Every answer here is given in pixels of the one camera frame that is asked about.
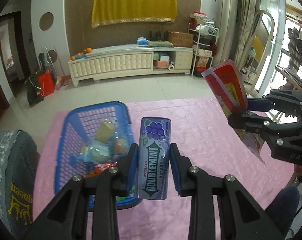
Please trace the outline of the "red and yellow snack bag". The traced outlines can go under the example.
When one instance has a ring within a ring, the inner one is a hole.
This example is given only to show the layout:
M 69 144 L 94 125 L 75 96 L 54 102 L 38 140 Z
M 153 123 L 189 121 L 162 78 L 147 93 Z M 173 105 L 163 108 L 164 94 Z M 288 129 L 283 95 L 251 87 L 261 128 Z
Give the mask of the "red and yellow snack bag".
M 234 61 L 226 60 L 202 72 L 217 99 L 223 113 L 228 118 L 232 114 L 246 114 L 248 98 L 243 85 L 243 78 Z M 263 162 L 261 148 L 264 140 L 256 133 L 246 132 L 244 129 L 234 129 L 239 139 L 250 152 Z

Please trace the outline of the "red snack packet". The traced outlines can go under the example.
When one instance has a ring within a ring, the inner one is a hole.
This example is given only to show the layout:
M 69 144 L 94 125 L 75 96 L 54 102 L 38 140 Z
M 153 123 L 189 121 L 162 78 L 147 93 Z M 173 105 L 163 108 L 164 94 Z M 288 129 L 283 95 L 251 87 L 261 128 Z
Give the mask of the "red snack packet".
M 87 178 L 96 177 L 101 174 L 103 171 L 109 169 L 112 166 L 115 166 L 115 163 L 102 163 L 94 165 L 94 168 L 90 168 L 89 171 L 86 173 Z

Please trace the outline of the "oranges on cabinet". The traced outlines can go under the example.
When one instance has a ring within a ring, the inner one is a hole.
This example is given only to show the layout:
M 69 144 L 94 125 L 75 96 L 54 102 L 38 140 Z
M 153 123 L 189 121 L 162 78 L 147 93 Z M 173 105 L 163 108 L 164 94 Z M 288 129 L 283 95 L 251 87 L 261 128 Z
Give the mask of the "oranges on cabinet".
M 77 53 L 77 54 L 71 56 L 71 61 L 75 61 L 75 60 L 86 58 L 86 55 L 89 54 L 89 53 L 91 53 L 92 51 L 93 51 L 92 48 L 86 48 L 82 52 Z

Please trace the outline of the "cream TV cabinet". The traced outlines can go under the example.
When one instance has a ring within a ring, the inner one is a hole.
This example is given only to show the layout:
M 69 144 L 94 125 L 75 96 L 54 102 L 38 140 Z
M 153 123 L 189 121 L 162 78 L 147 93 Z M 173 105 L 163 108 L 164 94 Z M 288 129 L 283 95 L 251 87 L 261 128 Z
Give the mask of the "cream TV cabinet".
M 137 44 L 92 50 L 82 59 L 69 61 L 75 87 L 80 81 L 156 74 L 190 74 L 193 49 L 183 47 L 140 47 Z

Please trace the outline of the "yellow cloth wall cover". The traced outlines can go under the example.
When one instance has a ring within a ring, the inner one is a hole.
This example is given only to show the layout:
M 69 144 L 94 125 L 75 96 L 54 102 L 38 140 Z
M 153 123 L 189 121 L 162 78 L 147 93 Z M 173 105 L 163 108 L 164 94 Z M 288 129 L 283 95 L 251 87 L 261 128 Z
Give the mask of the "yellow cloth wall cover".
M 92 28 L 131 22 L 173 23 L 178 0 L 93 0 Z

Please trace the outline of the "blue tissue pack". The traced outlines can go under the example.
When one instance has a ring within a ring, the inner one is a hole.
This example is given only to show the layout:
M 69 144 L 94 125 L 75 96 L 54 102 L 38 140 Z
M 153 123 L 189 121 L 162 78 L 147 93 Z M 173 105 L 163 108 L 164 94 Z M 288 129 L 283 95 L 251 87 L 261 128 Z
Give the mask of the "blue tissue pack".
M 137 45 L 140 47 L 145 47 L 149 45 L 149 40 L 145 37 L 139 37 L 137 39 Z

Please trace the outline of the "blue Doublemint gum pack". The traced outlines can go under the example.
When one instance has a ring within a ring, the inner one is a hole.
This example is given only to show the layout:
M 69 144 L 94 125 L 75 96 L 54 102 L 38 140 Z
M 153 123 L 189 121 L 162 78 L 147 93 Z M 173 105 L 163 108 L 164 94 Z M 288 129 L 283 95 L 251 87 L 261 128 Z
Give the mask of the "blue Doublemint gum pack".
M 144 117 L 140 124 L 137 196 L 143 200 L 165 200 L 168 188 L 171 120 Z

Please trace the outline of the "red bag on floor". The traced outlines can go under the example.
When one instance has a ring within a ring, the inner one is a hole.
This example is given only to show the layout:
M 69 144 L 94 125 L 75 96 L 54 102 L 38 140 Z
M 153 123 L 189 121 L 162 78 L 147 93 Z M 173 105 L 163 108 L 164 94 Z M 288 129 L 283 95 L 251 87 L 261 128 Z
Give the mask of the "red bag on floor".
M 50 71 L 47 70 L 44 74 L 40 75 L 38 77 L 38 82 L 41 96 L 46 97 L 54 93 L 55 85 L 50 75 Z

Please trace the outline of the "pink quilted mat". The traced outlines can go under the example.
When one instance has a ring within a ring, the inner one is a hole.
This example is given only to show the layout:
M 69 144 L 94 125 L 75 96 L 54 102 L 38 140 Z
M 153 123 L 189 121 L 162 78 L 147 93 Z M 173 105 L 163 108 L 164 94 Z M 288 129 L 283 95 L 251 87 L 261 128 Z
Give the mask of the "pink quilted mat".
M 261 207 L 266 208 L 288 184 L 293 165 L 271 157 L 268 146 L 255 157 L 227 124 L 214 97 L 128 103 L 131 128 L 139 139 L 145 116 L 169 118 L 171 141 L 193 165 L 208 174 L 234 175 Z M 191 199 L 178 196 L 173 181 L 165 200 L 144 200 L 117 213 L 121 239 L 187 239 Z

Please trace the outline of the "blue plastic basket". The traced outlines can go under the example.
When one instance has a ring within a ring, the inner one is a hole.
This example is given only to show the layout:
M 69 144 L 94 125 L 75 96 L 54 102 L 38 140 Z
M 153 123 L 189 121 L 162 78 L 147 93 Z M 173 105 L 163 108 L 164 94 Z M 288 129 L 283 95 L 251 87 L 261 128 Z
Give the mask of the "blue plastic basket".
M 77 157 L 81 148 L 95 137 L 103 120 L 114 121 L 128 145 L 134 143 L 131 120 L 126 104 L 119 101 L 98 103 L 70 111 L 63 123 L 55 168 L 54 190 L 58 193 L 73 175 L 86 176 L 94 166 Z

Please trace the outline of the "cracker pack with green seal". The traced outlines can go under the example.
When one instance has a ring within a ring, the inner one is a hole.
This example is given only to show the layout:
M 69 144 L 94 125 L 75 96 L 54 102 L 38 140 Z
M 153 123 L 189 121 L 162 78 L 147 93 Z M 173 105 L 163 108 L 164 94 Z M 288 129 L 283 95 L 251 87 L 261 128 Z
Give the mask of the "cracker pack with green seal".
M 112 159 L 109 147 L 98 140 L 90 140 L 84 146 L 76 158 L 78 161 L 87 164 L 102 164 Z

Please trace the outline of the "orange-yellow snack pouch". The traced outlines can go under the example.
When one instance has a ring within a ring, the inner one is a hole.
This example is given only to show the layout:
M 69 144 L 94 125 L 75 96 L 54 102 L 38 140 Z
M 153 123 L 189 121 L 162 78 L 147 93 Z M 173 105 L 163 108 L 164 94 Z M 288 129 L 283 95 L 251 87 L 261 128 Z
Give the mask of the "orange-yellow snack pouch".
M 95 139 L 104 144 L 108 143 L 110 138 L 114 135 L 115 126 L 109 120 L 103 120 L 95 133 Z

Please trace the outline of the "brown cardboard box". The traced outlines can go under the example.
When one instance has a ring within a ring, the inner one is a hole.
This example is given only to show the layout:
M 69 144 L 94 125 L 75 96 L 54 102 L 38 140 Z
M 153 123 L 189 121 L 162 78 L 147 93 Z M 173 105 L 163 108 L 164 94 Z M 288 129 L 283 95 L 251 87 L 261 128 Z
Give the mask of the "brown cardboard box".
M 168 32 L 168 41 L 175 47 L 191 48 L 193 44 L 193 34 L 177 31 Z

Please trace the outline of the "white metal shelf rack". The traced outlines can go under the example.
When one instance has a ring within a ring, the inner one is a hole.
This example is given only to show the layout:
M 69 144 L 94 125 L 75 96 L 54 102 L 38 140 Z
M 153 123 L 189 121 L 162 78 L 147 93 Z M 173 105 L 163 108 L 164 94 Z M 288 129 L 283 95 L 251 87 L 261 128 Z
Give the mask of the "white metal shelf rack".
M 193 34 L 191 75 L 200 76 L 203 71 L 212 67 L 217 54 L 219 29 L 214 22 L 192 18 L 188 23 L 188 33 Z

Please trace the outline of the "silver standing air conditioner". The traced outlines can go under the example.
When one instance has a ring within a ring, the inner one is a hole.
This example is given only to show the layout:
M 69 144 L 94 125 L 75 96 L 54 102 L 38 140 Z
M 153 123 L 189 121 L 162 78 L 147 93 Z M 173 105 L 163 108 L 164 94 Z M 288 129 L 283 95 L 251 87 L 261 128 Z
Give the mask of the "silver standing air conditioner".
M 219 33 L 217 53 L 213 58 L 214 66 L 229 59 L 235 33 L 238 0 L 216 0 L 216 4 L 215 26 Z

